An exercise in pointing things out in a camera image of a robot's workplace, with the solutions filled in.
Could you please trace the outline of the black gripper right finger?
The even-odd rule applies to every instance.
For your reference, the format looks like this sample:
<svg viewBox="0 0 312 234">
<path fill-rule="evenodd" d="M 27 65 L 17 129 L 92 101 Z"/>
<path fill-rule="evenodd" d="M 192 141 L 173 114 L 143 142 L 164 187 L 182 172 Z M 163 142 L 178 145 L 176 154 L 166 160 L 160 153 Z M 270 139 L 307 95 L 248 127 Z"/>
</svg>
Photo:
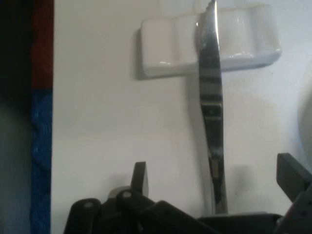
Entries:
<svg viewBox="0 0 312 234">
<path fill-rule="evenodd" d="M 312 232 L 312 174 L 291 154 L 277 155 L 276 181 L 292 202 L 277 222 L 276 234 Z"/>
</svg>

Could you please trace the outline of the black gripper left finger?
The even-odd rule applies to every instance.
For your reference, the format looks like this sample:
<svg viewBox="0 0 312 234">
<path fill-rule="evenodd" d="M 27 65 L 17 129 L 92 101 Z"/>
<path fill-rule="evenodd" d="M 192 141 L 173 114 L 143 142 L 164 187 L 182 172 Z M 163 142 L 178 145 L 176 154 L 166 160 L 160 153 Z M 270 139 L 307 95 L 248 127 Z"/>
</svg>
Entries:
<svg viewBox="0 0 312 234">
<path fill-rule="evenodd" d="M 197 219 L 173 205 L 148 198 L 145 162 L 135 163 L 131 184 L 101 203 L 81 199 L 70 209 L 66 234 L 196 234 Z"/>
</svg>

